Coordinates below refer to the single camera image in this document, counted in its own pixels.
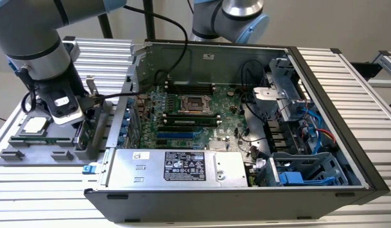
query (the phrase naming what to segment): psu label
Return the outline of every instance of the psu label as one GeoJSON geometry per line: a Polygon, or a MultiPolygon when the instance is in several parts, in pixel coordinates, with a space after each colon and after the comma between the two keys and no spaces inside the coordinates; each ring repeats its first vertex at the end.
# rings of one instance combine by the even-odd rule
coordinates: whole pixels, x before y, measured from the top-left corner
{"type": "Polygon", "coordinates": [[[166,152],[165,180],[206,181],[206,157],[204,152],[166,152]]]}

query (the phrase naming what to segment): robotic arm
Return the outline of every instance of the robotic arm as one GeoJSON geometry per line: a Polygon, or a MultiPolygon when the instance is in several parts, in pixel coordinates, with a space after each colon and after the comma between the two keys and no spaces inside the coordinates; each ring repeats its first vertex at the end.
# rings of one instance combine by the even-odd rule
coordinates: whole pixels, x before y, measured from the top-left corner
{"type": "Polygon", "coordinates": [[[78,99],[89,93],[57,29],[126,3],[127,0],[0,0],[0,47],[30,93],[41,96],[59,125],[85,119],[78,99]]]}
{"type": "MultiPolygon", "coordinates": [[[[193,40],[254,43],[269,24],[264,0],[196,0],[193,40]]],[[[58,125],[85,120],[89,106],[74,62],[57,29],[123,7],[127,0],[0,0],[0,47],[58,125]]]]}
{"type": "Polygon", "coordinates": [[[262,37],[270,18],[264,0],[194,0],[193,41],[253,44],[262,37]]]}

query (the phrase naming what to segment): blue tab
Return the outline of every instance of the blue tab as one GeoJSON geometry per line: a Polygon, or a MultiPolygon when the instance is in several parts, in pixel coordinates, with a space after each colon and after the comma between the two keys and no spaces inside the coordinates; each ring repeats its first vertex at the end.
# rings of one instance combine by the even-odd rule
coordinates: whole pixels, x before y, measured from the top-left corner
{"type": "Polygon", "coordinates": [[[97,169],[97,166],[85,165],[85,167],[83,167],[83,174],[85,175],[95,174],[95,169],[97,169]]]}

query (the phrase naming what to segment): blue latch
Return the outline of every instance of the blue latch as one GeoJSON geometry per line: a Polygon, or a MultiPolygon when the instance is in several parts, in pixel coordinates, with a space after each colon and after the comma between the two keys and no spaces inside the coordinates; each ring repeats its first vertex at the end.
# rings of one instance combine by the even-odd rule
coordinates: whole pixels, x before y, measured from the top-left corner
{"type": "Polygon", "coordinates": [[[334,177],[328,177],[324,180],[304,180],[301,172],[284,172],[280,175],[280,182],[284,185],[294,186],[329,186],[334,184],[334,177]]]}
{"type": "Polygon", "coordinates": [[[95,174],[95,169],[97,169],[97,166],[94,166],[94,165],[85,165],[85,167],[83,167],[83,174],[85,175],[93,175],[93,174],[95,174]]]}

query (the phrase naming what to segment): aluminum workbench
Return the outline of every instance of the aluminum workbench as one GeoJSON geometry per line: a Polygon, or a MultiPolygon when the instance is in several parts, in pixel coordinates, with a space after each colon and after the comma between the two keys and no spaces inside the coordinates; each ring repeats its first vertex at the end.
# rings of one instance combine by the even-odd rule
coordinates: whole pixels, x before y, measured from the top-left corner
{"type": "MultiPolygon", "coordinates": [[[[119,93],[133,62],[133,42],[78,39],[78,43],[82,54],[75,64],[82,78],[95,76],[101,94],[119,93]]],[[[300,51],[391,189],[391,109],[344,55],[330,49],[300,51]]],[[[115,107],[118,98],[111,101],[115,107]]],[[[18,107],[0,130],[0,151],[23,118],[18,107]]],[[[77,166],[0,167],[0,227],[391,228],[391,193],[366,205],[346,206],[318,220],[114,224],[83,195],[87,183],[98,178],[83,175],[77,166]]]]}
{"type": "Polygon", "coordinates": [[[390,51],[380,51],[380,55],[373,61],[373,63],[378,63],[391,75],[391,52],[390,51]]]}

